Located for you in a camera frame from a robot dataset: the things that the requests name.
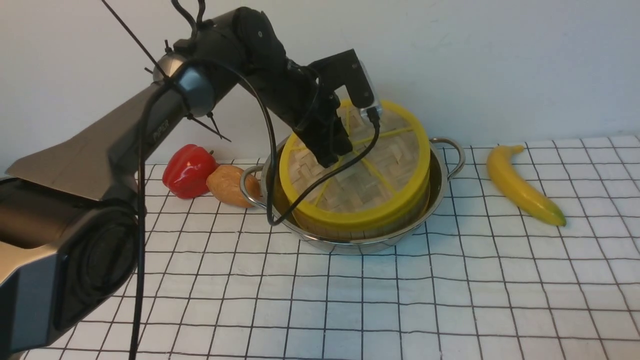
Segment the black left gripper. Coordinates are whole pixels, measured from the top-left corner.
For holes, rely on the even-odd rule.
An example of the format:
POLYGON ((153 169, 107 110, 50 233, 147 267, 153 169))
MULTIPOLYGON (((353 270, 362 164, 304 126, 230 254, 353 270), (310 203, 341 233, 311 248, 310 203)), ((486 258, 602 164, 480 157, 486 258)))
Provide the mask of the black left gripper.
POLYGON ((354 150, 338 117, 338 97, 315 64, 256 60, 254 97, 264 108, 269 140, 275 140, 271 114, 282 120, 325 169, 354 150))

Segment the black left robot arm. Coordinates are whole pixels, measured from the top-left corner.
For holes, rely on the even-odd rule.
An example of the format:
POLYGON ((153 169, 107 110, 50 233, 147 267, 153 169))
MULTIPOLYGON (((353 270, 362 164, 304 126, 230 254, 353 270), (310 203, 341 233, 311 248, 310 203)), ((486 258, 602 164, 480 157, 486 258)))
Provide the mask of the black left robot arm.
POLYGON ((371 104, 355 51, 300 65, 269 18, 238 7, 190 27, 155 64, 153 82, 58 145, 16 160, 1 181, 1 358, 50 346, 144 269, 144 168, 183 118, 210 116, 237 84, 274 112, 322 166, 352 150, 336 89, 371 104))

